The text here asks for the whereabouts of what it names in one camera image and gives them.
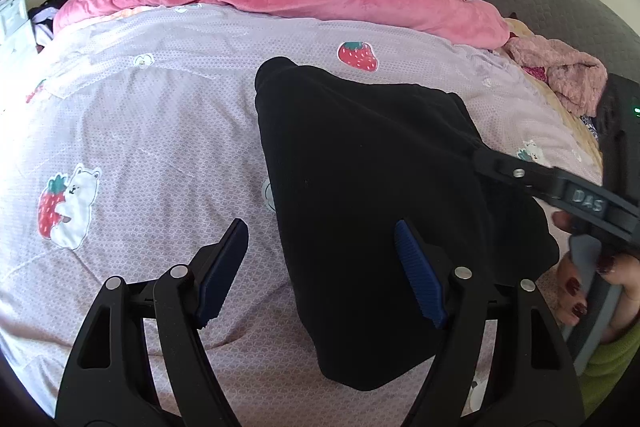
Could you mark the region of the green sleeve forearm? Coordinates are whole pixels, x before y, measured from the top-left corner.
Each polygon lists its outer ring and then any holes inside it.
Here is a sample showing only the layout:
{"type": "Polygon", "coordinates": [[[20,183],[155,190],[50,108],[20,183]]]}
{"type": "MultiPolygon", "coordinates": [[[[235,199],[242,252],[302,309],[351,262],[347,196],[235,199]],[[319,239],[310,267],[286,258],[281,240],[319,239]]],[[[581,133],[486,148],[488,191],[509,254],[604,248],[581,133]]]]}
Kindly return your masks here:
{"type": "Polygon", "coordinates": [[[594,350],[584,373],[578,377],[585,415],[590,416],[614,389],[636,355],[640,343],[639,322],[612,343],[594,350]]]}

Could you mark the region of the right hand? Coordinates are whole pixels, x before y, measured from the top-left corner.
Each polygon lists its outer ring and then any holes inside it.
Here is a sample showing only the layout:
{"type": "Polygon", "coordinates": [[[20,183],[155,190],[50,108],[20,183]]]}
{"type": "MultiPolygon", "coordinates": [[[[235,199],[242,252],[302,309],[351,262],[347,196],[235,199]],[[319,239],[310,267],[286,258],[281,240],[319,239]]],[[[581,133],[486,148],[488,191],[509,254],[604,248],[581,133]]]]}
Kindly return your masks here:
{"type": "Polygon", "coordinates": [[[575,217],[562,211],[558,227],[570,233],[570,250],[556,270],[561,301],[556,317],[561,332],[553,336],[553,346],[565,350],[576,371],[582,373],[588,359],[600,349],[612,353],[639,349],[639,317],[631,315],[619,329],[617,309],[627,286],[622,281],[602,277],[602,256],[626,253],[634,259],[639,247],[632,235],[589,212],[577,211],[575,217]]]}

